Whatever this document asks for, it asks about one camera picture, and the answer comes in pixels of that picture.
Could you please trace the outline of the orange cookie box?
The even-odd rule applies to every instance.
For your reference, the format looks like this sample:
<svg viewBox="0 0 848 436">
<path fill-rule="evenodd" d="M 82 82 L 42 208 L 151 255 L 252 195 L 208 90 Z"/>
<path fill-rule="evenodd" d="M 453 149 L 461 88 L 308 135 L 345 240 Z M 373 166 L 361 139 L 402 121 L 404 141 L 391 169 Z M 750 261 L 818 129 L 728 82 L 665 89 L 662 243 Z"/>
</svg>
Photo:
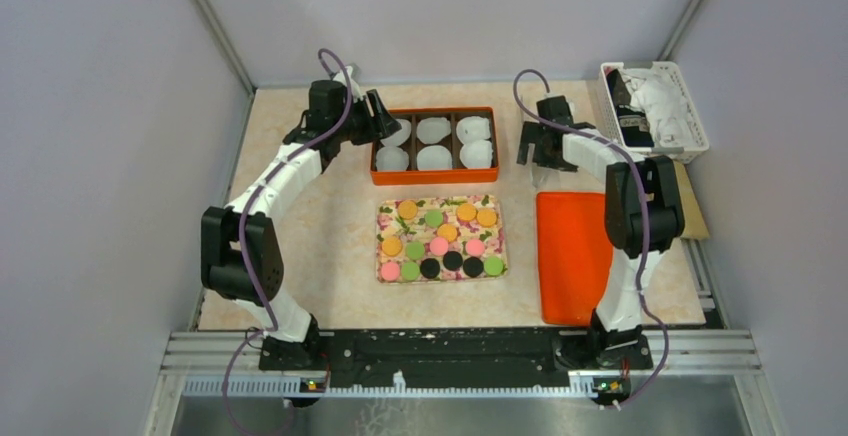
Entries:
<svg viewBox="0 0 848 436">
<path fill-rule="evenodd" d="M 447 108 L 416 108 L 416 109 L 392 109 L 391 115 L 398 119 L 409 120 L 412 124 L 412 132 L 409 139 L 400 146 L 409 155 L 409 168 L 404 172 L 378 172 L 375 168 L 375 154 L 381 147 L 381 140 L 372 145 L 369 170 L 372 182 L 377 186 L 408 186 L 408 185 L 431 185 L 431 184 L 465 184 L 465 183 L 489 183 L 498 179 L 499 166 L 499 143 L 497 139 L 496 121 L 494 110 L 486 106 L 465 106 Z M 467 169 L 460 162 L 459 153 L 463 144 L 457 139 L 457 120 L 467 116 L 483 116 L 491 120 L 492 135 L 489 139 L 494 147 L 494 161 L 491 168 Z M 416 126 L 420 118 L 447 117 L 451 123 L 451 134 L 439 143 L 448 148 L 453 156 L 453 168 L 447 171 L 419 171 L 416 166 L 416 155 L 424 146 L 416 137 Z"/>
</svg>

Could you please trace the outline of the orange cookie one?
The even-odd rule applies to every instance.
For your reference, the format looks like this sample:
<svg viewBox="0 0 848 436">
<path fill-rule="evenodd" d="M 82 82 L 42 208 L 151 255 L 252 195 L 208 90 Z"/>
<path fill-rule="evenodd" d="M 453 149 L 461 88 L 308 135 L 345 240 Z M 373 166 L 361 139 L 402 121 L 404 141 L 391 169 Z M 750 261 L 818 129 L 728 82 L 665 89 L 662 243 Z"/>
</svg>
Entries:
<svg viewBox="0 0 848 436">
<path fill-rule="evenodd" d="M 412 200 L 403 200 L 397 207 L 398 216 L 404 220 L 412 220 L 418 214 L 418 204 Z"/>
</svg>

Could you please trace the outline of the orange cookie three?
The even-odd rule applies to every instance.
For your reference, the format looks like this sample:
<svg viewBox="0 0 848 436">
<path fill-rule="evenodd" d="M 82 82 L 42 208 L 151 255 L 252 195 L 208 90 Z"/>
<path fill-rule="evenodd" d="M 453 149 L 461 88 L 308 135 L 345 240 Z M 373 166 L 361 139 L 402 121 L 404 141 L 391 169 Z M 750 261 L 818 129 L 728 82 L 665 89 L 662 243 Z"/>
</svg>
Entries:
<svg viewBox="0 0 848 436">
<path fill-rule="evenodd" d="M 476 213 L 476 222 L 482 227 L 494 227 L 498 222 L 498 213 L 492 208 L 481 208 Z"/>
</svg>

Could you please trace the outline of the orange box lid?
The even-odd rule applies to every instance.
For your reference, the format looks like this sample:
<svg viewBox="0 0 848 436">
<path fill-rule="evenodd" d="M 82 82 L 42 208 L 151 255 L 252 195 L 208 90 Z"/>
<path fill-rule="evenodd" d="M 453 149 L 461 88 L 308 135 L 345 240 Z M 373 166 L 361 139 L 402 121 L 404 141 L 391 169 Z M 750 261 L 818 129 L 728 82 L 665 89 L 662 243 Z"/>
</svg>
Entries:
<svg viewBox="0 0 848 436">
<path fill-rule="evenodd" d="M 536 195 L 537 272 L 542 320 L 587 327 L 607 285 L 613 246 L 599 193 Z"/>
</svg>

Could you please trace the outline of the orange cookie two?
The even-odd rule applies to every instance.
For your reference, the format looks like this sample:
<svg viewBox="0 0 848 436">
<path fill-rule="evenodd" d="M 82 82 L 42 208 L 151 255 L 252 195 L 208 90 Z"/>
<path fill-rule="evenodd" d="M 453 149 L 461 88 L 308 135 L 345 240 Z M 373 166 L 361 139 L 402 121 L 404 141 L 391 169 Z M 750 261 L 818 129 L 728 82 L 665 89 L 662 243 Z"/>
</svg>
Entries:
<svg viewBox="0 0 848 436">
<path fill-rule="evenodd" d="M 471 222 L 476 215 L 477 208 L 471 203 L 463 203 L 456 208 L 456 217 L 460 222 Z"/>
</svg>

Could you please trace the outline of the green cookie top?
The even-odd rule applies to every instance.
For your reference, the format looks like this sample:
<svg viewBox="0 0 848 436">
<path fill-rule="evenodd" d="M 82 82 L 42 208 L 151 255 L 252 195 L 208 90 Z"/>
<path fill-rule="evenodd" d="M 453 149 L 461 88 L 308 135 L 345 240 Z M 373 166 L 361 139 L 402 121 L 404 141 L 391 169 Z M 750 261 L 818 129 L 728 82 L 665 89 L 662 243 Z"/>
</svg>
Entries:
<svg viewBox="0 0 848 436">
<path fill-rule="evenodd" d="M 444 223 L 444 214 L 441 210 L 428 210 L 424 216 L 424 222 L 430 228 L 438 228 Z"/>
</svg>

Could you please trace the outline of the green cookie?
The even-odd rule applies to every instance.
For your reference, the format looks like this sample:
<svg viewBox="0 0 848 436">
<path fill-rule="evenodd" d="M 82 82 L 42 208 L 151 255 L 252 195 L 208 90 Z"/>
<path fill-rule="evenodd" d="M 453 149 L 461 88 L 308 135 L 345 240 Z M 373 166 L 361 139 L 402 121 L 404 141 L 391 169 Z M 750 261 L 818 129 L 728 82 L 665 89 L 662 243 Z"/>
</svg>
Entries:
<svg viewBox="0 0 848 436">
<path fill-rule="evenodd" d="M 483 271 L 487 277 L 501 276 L 505 269 L 506 265 L 499 256 L 490 256 L 483 260 Z"/>
<path fill-rule="evenodd" d="M 420 265 L 415 261 L 404 262 L 400 266 L 400 277 L 404 282 L 414 282 L 421 277 Z"/>
<path fill-rule="evenodd" d="M 444 214 L 441 210 L 428 210 L 424 216 L 424 222 L 430 228 L 438 228 L 444 223 Z"/>
<path fill-rule="evenodd" d="M 422 260 L 426 255 L 425 244 L 420 241 L 408 242 L 405 246 L 405 256 L 410 261 Z"/>
</svg>

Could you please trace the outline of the orange cookie five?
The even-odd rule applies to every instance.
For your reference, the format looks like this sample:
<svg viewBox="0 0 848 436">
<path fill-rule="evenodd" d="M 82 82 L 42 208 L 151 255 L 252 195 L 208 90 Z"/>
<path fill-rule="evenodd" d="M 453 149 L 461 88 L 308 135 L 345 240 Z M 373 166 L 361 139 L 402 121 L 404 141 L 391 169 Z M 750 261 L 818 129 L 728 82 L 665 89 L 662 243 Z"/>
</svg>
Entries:
<svg viewBox="0 0 848 436">
<path fill-rule="evenodd" d="M 386 237 L 380 245 L 381 252 L 388 257 L 399 255 L 403 251 L 403 248 L 404 243 L 397 236 Z"/>
</svg>

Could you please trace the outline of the orange cookie four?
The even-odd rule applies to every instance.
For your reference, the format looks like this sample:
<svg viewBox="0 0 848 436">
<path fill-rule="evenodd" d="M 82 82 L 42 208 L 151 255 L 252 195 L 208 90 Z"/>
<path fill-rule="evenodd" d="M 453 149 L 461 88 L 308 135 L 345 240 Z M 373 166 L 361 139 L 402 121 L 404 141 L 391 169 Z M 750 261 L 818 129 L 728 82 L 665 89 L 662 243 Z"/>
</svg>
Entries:
<svg viewBox="0 0 848 436">
<path fill-rule="evenodd" d="M 448 242 L 453 242 L 459 237 L 459 230 L 453 224 L 444 223 L 438 227 L 437 235 Z"/>
</svg>

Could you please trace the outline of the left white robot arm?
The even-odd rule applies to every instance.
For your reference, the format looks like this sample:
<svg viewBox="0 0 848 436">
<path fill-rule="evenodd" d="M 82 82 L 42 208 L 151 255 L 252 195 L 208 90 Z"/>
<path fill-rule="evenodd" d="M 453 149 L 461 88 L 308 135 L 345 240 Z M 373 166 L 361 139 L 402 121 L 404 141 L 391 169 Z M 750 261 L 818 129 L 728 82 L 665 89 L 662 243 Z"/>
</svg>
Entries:
<svg viewBox="0 0 848 436">
<path fill-rule="evenodd" d="M 263 334 L 284 342 L 283 357 L 302 370 L 317 363 L 321 344 L 309 335 L 311 314 L 283 287 L 276 226 L 344 143 L 371 144 L 401 128 L 377 91 L 361 90 L 357 73 L 348 65 L 313 82 L 307 109 L 261 175 L 236 199 L 209 207 L 201 217 L 203 287 L 249 310 Z"/>
</svg>

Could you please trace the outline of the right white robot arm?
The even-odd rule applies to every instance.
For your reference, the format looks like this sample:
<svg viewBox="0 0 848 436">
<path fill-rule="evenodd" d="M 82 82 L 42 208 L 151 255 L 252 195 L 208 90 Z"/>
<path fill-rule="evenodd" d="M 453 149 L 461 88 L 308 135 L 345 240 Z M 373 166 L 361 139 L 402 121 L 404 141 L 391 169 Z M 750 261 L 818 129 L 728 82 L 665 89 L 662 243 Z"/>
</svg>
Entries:
<svg viewBox="0 0 848 436">
<path fill-rule="evenodd" d="M 603 182 L 604 228 L 613 248 L 606 288 L 593 309 L 586 353 L 612 368 L 637 344 L 648 314 L 644 291 L 661 256 L 681 236 L 685 218 L 673 161 L 643 157 L 575 123 L 563 95 L 549 93 L 523 121 L 516 161 L 548 169 L 584 169 Z"/>
</svg>

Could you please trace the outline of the white paper cup one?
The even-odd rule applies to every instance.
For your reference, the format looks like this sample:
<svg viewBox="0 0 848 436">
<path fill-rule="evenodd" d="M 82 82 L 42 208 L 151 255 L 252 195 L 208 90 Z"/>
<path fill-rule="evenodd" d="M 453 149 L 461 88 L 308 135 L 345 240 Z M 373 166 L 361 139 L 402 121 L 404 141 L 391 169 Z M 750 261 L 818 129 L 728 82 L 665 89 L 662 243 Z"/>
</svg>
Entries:
<svg viewBox="0 0 848 436">
<path fill-rule="evenodd" d="M 391 136 L 382 139 L 381 144 L 383 146 L 400 147 L 409 139 L 412 132 L 411 122 L 406 119 L 398 119 L 397 122 L 400 124 L 400 129 Z"/>
</svg>

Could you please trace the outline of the white paper cup four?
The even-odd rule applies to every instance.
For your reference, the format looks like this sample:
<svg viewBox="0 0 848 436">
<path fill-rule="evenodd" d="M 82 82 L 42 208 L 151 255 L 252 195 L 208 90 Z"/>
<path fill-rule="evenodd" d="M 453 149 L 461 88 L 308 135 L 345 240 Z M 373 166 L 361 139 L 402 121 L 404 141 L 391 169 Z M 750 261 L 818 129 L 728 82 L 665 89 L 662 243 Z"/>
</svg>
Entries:
<svg viewBox="0 0 848 436">
<path fill-rule="evenodd" d="M 409 168 L 408 153 L 396 146 L 381 147 L 375 154 L 375 168 L 378 172 L 404 172 Z"/>
</svg>

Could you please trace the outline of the white paper cup two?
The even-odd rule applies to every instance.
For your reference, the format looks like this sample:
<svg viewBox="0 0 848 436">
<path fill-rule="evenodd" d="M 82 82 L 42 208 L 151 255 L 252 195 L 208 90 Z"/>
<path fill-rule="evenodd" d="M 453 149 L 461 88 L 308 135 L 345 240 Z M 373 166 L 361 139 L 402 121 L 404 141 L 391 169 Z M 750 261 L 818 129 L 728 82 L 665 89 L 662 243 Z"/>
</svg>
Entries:
<svg viewBox="0 0 848 436">
<path fill-rule="evenodd" d="M 416 137 L 424 145 L 434 145 L 451 134 L 451 123 L 447 117 L 420 118 L 416 126 Z"/>
</svg>

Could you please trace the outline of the white paper cup five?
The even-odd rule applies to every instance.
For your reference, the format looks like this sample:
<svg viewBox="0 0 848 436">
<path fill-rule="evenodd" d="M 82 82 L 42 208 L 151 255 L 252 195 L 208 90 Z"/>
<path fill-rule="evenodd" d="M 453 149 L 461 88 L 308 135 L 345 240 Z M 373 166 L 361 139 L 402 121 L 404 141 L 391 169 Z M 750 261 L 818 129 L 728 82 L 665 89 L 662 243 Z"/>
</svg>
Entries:
<svg viewBox="0 0 848 436">
<path fill-rule="evenodd" d="M 447 171 L 453 168 L 451 151 L 441 145 L 424 146 L 416 155 L 419 171 Z"/>
</svg>

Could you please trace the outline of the white paper cup six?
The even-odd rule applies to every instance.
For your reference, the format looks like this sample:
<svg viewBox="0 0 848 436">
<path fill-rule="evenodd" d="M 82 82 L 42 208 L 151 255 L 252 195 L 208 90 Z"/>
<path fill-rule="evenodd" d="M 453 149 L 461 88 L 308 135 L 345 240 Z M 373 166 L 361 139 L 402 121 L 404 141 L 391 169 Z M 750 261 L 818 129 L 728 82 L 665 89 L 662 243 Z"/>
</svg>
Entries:
<svg viewBox="0 0 848 436">
<path fill-rule="evenodd" d="M 467 169 L 491 168 L 494 161 L 493 144 L 488 139 L 471 141 L 461 147 L 459 158 Z"/>
</svg>

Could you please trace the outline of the white paper cup three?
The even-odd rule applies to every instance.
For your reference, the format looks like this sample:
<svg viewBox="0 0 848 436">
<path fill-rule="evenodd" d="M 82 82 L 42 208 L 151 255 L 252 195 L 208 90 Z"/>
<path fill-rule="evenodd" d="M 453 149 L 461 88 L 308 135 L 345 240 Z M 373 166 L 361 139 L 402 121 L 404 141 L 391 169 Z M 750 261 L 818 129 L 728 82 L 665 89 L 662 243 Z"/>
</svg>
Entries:
<svg viewBox="0 0 848 436">
<path fill-rule="evenodd" d="M 489 140 L 492 135 L 491 120 L 483 116 L 467 116 L 457 120 L 456 136 L 463 144 Z"/>
</svg>

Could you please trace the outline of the black item in basket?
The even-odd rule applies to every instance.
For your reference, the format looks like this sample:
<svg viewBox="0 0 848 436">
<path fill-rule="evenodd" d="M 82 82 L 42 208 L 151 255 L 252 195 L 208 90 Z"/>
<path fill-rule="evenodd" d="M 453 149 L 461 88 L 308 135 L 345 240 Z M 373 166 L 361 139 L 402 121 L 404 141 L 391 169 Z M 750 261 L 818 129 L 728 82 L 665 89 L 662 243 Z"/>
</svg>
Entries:
<svg viewBox="0 0 848 436">
<path fill-rule="evenodd" d="M 632 107 L 632 95 L 620 70 L 610 70 L 605 79 L 624 143 L 630 147 L 653 148 L 648 118 L 643 111 Z"/>
</svg>

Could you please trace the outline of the white plastic basket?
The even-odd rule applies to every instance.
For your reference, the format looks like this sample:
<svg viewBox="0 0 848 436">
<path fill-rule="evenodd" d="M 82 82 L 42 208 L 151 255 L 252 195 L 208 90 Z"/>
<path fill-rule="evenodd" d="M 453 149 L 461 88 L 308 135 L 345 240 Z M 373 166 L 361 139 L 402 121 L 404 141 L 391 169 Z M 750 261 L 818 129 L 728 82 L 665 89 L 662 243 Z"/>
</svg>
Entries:
<svg viewBox="0 0 848 436">
<path fill-rule="evenodd" d="M 611 97 L 607 87 L 605 76 L 610 70 L 613 69 L 619 69 L 622 74 L 625 69 L 632 68 L 662 70 L 670 75 L 671 79 L 680 88 L 680 91 L 686 99 L 687 107 L 689 110 L 688 126 L 691 129 L 695 139 L 695 143 L 693 146 L 672 148 L 660 147 L 655 145 L 653 148 L 645 148 L 630 147 L 624 143 L 622 133 L 617 122 L 614 107 L 611 102 Z M 604 136 L 615 141 L 620 146 L 630 151 L 641 153 L 644 155 L 665 155 L 672 159 L 676 159 L 683 164 L 687 164 L 709 149 L 709 142 L 706 136 L 706 132 L 701 124 L 700 117 L 695 108 L 693 100 L 691 99 L 688 87 L 685 84 L 679 67 L 672 62 L 603 63 L 600 67 L 599 75 L 597 78 L 596 93 L 598 105 L 601 111 L 601 117 L 598 120 L 598 126 L 600 127 L 600 131 L 602 132 L 602 134 L 604 134 Z"/>
</svg>

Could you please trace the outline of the floral tray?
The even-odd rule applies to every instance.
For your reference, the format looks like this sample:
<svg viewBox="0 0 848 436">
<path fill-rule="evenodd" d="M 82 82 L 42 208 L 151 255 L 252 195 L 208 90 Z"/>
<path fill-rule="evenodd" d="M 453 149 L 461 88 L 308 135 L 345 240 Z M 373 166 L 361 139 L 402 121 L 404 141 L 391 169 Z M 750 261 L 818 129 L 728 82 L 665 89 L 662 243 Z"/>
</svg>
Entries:
<svg viewBox="0 0 848 436">
<path fill-rule="evenodd" d="M 376 280 L 473 282 L 508 274 L 505 224 L 491 194 L 386 200 L 377 206 Z"/>
</svg>

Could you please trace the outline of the white cloth in basket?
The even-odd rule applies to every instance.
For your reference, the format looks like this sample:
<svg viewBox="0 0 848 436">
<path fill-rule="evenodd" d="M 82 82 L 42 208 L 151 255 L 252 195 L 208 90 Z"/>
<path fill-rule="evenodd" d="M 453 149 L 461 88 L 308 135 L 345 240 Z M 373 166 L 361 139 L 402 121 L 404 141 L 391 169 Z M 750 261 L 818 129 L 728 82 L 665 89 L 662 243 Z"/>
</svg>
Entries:
<svg viewBox="0 0 848 436">
<path fill-rule="evenodd" d="M 622 77 L 631 95 L 629 106 L 645 114 L 656 146 L 694 145 L 686 99 L 667 72 L 632 68 L 625 69 Z"/>
</svg>

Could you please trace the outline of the pink cookie right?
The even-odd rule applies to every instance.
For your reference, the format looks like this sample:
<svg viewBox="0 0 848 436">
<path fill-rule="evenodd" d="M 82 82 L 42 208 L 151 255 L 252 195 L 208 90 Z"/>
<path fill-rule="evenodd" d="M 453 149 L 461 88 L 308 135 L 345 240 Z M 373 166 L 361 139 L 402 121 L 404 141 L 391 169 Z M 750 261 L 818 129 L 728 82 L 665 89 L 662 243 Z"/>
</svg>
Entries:
<svg viewBox="0 0 848 436">
<path fill-rule="evenodd" d="M 466 254 L 472 257 L 482 257 L 486 251 L 485 243 L 479 238 L 467 240 L 464 248 Z"/>
</svg>

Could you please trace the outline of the pink cookie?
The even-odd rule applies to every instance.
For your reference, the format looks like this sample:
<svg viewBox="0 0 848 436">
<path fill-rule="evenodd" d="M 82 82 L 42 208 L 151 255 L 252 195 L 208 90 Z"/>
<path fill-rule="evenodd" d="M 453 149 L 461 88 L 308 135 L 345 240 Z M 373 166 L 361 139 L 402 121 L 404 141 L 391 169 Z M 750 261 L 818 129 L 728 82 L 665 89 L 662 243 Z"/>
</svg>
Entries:
<svg viewBox="0 0 848 436">
<path fill-rule="evenodd" d="M 486 251 L 485 243 L 479 238 L 467 240 L 464 248 L 466 254 L 472 257 L 482 257 Z"/>
<path fill-rule="evenodd" d="M 400 265 L 394 261 L 388 261 L 382 264 L 379 269 L 379 277 L 384 282 L 397 281 L 400 274 Z"/>
<path fill-rule="evenodd" d="M 444 256 L 450 250 L 450 242 L 437 236 L 429 242 L 429 252 L 437 257 Z"/>
</svg>

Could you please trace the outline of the green cookie bottom right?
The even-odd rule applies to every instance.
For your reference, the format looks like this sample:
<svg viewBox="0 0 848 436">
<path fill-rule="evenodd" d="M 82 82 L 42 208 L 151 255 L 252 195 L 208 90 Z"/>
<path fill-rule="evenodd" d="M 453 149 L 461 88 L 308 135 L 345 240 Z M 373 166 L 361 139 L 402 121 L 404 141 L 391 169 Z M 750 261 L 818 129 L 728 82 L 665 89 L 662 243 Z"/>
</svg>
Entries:
<svg viewBox="0 0 848 436">
<path fill-rule="evenodd" d="M 483 260 L 483 271 L 487 277 L 501 276 L 505 269 L 506 265 L 499 256 L 490 256 Z"/>
</svg>

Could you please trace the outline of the green cookie middle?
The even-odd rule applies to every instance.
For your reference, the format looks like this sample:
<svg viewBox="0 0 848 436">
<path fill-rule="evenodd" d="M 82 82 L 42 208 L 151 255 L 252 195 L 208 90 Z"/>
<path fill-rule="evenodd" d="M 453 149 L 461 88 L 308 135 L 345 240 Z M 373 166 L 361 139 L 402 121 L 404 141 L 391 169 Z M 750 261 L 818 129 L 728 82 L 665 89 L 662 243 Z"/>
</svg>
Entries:
<svg viewBox="0 0 848 436">
<path fill-rule="evenodd" d="M 408 242 L 405 246 L 405 256 L 410 261 L 422 260 L 426 255 L 425 244 L 420 241 Z"/>
</svg>

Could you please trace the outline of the pink cookie middle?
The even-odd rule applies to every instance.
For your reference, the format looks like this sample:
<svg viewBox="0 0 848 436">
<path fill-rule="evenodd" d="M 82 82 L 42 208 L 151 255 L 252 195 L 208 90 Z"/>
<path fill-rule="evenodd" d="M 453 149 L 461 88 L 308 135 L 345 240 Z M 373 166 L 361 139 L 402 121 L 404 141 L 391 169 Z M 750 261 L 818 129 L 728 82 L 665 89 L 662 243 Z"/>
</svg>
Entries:
<svg viewBox="0 0 848 436">
<path fill-rule="evenodd" d="M 437 236 L 429 242 L 429 252 L 437 257 L 444 256 L 450 250 L 450 242 Z"/>
</svg>

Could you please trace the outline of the black cookie right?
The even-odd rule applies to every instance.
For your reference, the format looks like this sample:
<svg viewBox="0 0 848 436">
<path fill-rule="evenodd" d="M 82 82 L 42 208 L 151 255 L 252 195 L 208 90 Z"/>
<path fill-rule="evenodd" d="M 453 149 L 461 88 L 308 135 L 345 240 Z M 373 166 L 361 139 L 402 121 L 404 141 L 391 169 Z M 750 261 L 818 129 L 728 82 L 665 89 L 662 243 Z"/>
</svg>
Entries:
<svg viewBox="0 0 848 436">
<path fill-rule="evenodd" d="M 462 272 L 468 278 L 477 278 L 484 273 L 484 263 L 478 257 L 468 257 L 463 261 Z"/>
</svg>

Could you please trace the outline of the black cookie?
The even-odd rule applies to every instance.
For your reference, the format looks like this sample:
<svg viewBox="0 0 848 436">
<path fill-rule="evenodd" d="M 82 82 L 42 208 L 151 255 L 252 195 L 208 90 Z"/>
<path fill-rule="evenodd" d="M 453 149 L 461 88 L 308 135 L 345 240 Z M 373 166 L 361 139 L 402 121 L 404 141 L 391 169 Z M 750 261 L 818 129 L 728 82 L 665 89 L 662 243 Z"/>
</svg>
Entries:
<svg viewBox="0 0 848 436">
<path fill-rule="evenodd" d="M 464 258 L 458 251 L 448 251 L 442 257 L 442 264 L 449 271 L 459 271 L 463 267 Z"/>
<path fill-rule="evenodd" d="M 462 272 L 468 278 L 477 278 L 484 273 L 484 263 L 478 257 L 468 257 L 463 261 Z"/>
<path fill-rule="evenodd" d="M 427 258 L 420 263 L 420 274 L 427 280 L 435 280 L 441 275 L 441 264 L 436 258 Z"/>
</svg>

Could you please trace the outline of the black cookie middle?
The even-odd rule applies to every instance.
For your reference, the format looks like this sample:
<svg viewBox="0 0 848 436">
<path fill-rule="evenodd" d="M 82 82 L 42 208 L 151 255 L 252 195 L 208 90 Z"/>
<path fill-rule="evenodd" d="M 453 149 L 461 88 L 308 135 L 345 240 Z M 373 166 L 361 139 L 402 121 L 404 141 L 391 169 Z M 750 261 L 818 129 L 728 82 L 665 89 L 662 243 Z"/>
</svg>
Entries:
<svg viewBox="0 0 848 436">
<path fill-rule="evenodd" d="M 464 258 L 458 251 L 448 251 L 442 257 L 442 264 L 449 271 L 459 271 L 463 267 Z"/>
</svg>

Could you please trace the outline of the pink cookie bottom left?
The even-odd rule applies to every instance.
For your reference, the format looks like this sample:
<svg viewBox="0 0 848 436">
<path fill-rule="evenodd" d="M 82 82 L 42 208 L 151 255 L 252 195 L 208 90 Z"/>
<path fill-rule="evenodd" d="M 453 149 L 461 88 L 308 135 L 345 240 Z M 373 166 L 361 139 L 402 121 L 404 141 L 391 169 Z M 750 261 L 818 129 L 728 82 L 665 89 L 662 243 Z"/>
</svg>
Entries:
<svg viewBox="0 0 848 436">
<path fill-rule="evenodd" d="M 382 264 L 379 269 L 379 277 L 384 282 L 397 281 L 400 274 L 400 265 L 394 261 L 388 261 Z"/>
</svg>

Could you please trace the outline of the green cookie bottom left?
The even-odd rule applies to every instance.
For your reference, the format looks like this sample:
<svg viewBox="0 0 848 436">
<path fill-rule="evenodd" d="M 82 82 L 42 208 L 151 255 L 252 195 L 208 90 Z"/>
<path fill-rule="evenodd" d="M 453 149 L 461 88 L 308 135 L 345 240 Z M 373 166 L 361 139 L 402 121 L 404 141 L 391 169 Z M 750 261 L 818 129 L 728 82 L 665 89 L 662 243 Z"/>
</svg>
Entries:
<svg viewBox="0 0 848 436">
<path fill-rule="evenodd" d="M 400 266 L 400 277 L 404 282 L 414 282 L 421 277 L 420 265 L 415 261 L 404 262 Z"/>
</svg>

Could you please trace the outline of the black cookie left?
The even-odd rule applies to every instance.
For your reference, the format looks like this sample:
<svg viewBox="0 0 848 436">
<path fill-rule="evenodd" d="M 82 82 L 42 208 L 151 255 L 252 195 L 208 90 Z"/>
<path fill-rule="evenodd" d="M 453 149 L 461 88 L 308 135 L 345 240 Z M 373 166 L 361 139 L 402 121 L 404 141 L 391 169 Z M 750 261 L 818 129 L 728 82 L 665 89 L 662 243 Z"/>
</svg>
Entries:
<svg viewBox="0 0 848 436">
<path fill-rule="evenodd" d="M 420 274 L 427 280 L 435 280 L 441 275 L 441 264 L 436 258 L 427 258 L 420 263 Z"/>
</svg>

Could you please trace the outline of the tan paper bag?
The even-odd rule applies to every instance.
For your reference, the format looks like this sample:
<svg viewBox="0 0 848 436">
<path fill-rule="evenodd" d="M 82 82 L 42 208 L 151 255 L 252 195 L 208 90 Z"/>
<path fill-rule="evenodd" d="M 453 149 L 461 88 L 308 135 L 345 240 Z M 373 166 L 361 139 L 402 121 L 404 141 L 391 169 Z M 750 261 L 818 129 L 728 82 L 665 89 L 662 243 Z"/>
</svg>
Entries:
<svg viewBox="0 0 848 436">
<path fill-rule="evenodd" d="M 681 237 L 690 240 L 706 240 L 710 237 L 710 232 L 701 212 L 686 167 L 682 163 L 675 161 L 674 168 L 685 220 Z"/>
</svg>

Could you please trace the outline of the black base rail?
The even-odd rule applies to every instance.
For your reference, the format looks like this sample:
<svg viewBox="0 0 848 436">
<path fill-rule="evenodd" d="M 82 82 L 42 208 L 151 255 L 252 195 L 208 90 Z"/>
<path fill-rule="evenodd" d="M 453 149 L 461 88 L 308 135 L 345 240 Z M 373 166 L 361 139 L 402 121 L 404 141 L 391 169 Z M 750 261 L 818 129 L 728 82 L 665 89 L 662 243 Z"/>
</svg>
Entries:
<svg viewBox="0 0 848 436">
<path fill-rule="evenodd" d="M 262 371 L 316 372 L 338 389 L 383 388 L 396 374 L 411 389 L 564 387 L 578 370 L 650 370 L 647 341 L 608 351 L 582 329 L 557 327 L 312 330 L 305 341 L 269 338 Z"/>
</svg>

